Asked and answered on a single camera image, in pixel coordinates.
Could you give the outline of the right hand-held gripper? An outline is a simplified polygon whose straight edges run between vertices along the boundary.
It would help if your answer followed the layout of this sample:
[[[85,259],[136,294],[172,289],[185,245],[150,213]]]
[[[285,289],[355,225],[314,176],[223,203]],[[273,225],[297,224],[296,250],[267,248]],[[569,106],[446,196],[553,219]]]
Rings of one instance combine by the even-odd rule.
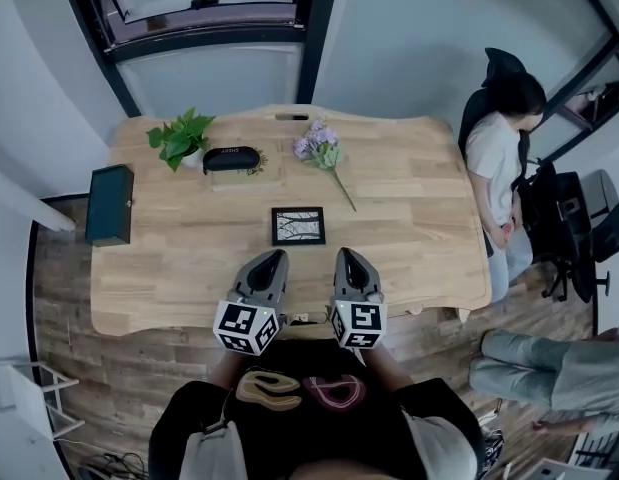
[[[373,349],[386,331],[388,316],[381,280],[375,267],[353,249],[336,257],[330,323],[343,348]]]

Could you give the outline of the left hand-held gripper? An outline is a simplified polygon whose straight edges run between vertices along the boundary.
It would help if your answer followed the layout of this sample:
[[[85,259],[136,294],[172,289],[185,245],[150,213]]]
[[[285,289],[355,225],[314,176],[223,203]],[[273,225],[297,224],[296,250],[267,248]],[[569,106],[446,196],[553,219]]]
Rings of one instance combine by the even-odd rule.
[[[286,291],[289,259],[282,249],[244,264],[232,288],[218,303],[213,333],[228,350],[261,355],[280,331],[280,305]]]

